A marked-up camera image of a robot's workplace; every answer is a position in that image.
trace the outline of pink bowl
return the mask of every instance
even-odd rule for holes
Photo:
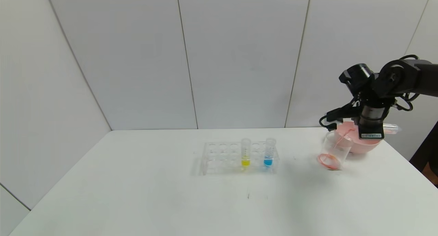
[[[379,143],[380,139],[359,139],[359,133],[357,132],[357,126],[355,126],[354,122],[344,122],[341,125],[338,125],[336,132],[338,132],[341,136],[344,135],[348,130],[354,128],[355,131],[351,131],[347,134],[349,138],[354,142],[351,147],[350,152],[352,153],[366,153],[372,149],[374,149]]]

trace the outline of white table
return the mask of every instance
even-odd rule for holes
[[[386,142],[343,171],[325,129],[113,131],[12,236],[436,235],[438,190]],[[199,176],[204,142],[277,139],[276,175]]]

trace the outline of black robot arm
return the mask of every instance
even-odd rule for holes
[[[372,72],[366,64],[357,64],[345,70],[339,80],[347,85],[353,99],[343,107],[327,112],[319,124],[332,131],[336,130],[337,122],[351,118],[361,139],[385,137],[383,120],[391,107],[411,111],[412,101],[420,94],[438,97],[438,64],[418,60],[416,55],[391,61],[380,73]],[[399,105],[396,97],[404,100],[408,108]],[[322,122],[324,119],[328,122],[326,125]]]

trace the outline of test tube with blue liquid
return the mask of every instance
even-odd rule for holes
[[[277,141],[273,138],[267,138],[265,145],[265,159],[263,161],[266,167],[270,167],[272,165],[272,160],[274,159],[275,154],[275,144]]]

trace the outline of clear plastic cup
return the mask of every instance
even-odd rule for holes
[[[349,137],[329,132],[325,135],[318,162],[327,169],[340,170],[352,146],[353,141]]]

